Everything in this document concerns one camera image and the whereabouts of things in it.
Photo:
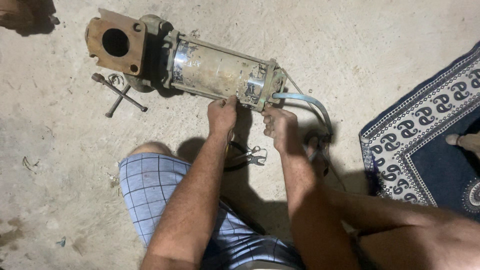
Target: debris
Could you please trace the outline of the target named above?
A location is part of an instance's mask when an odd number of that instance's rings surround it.
[[[36,172],[34,172],[32,169],[30,169],[30,167],[32,167],[32,165],[30,165],[30,163],[28,162],[27,160],[27,157],[24,157],[24,159],[22,160],[22,165],[27,168],[29,171],[33,172],[34,174],[36,174]]]
[[[59,25],[60,24],[60,20],[57,17],[55,17],[53,15],[49,15],[48,17],[50,19],[50,22],[53,23],[54,25]]]
[[[110,180],[112,180],[112,181],[110,182],[110,188],[114,188],[114,187],[120,185],[120,181],[119,181],[120,179],[118,178],[118,176],[116,176],[116,175],[114,175],[114,174],[110,174],[110,173],[108,173],[108,172],[105,172],[105,173],[108,175],[108,178],[109,178]]]
[[[110,84],[112,84],[112,85],[120,84],[120,81],[121,81],[121,85],[125,84],[125,81],[123,80],[122,75],[118,75],[116,73],[112,73],[112,74],[108,75],[108,82],[110,82]]]
[[[67,240],[67,238],[64,236],[64,237],[61,238],[60,241],[56,242],[56,244],[60,245],[61,247],[64,247],[66,240]]]
[[[200,33],[198,32],[198,29],[195,29],[190,32],[189,36],[194,37],[194,38],[200,38]]]
[[[53,135],[53,131],[52,131],[52,129],[51,129],[51,128],[49,128],[49,127],[47,127],[47,126],[45,126],[45,127],[46,127],[46,128],[49,130],[49,131],[50,131],[50,133],[52,134],[52,137],[54,137],[54,138],[55,138],[55,136]]]
[[[114,188],[115,186],[120,185],[118,181],[112,181],[110,182],[110,188]]]
[[[80,254],[80,256],[83,257],[82,253],[80,252],[80,249],[78,249],[77,246],[72,245],[72,247],[78,252],[78,254]]]

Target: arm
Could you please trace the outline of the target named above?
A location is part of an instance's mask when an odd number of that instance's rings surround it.
[[[358,269],[350,240],[299,143],[297,116],[269,104],[264,134],[280,153],[295,247],[308,269]]]
[[[198,269],[215,225],[225,149],[237,117],[237,98],[208,106],[209,136],[173,192],[141,269]]]

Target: blue checkered shorts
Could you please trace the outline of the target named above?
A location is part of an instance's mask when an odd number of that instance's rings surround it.
[[[123,198],[145,247],[150,242],[168,199],[190,166],[187,162],[155,153],[135,154],[120,163]],[[276,237],[259,235],[220,201],[202,269],[235,269],[253,260],[304,269],[293,247]]]

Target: pump motor housing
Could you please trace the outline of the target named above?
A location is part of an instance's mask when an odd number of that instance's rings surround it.
[[[139,20],[99,9],[85,32],[97,65],[123,72],[139,92],[180,89],[220,99],[236,95],[251,110],[279,103],[287,81],[275,59],[268,61],[222,48],[175,30],[156,15]]]

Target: blue patterned rug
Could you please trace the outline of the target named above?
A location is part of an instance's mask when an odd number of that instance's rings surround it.
[[[480,42],[361,130],[374,194],[480,221],[480,162],[445,141],[480,131],[479,62]]]

